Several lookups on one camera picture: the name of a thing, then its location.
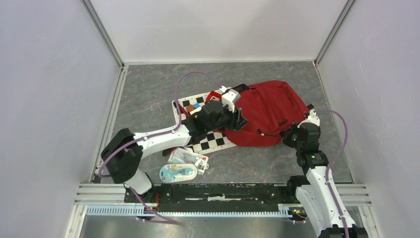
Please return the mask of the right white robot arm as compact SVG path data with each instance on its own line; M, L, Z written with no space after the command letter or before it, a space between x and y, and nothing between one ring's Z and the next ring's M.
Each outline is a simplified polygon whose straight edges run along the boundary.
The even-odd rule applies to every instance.
M318 238L367 238L345 209L333 181L327 156L319 148L320 127L313 122L295 123L283 144L296 150L302 176L291 176L286 196L300 202Z

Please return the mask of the red student backpack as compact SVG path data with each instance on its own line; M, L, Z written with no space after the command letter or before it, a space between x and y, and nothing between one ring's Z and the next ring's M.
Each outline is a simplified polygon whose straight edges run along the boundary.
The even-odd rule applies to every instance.
M302 122L312 104L306 105L285 81L271 80L233 87L240 93L236 106L248 123L239 131L216 129L240 147L267 147L282 142L280 133Z

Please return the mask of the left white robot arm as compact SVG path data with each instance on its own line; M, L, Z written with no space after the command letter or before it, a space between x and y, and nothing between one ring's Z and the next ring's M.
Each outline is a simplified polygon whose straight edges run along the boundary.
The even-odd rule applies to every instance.
M178 124L151 132L120 130L101 152L103 163L98 175L110 177L115 184L126 184L144 202L150 202L156 189L148 175L139 169L140 161L156 152L183 147L203 140L208 132L226 128L239 131L247 124L242 110L230 111L228 105L210 101Z

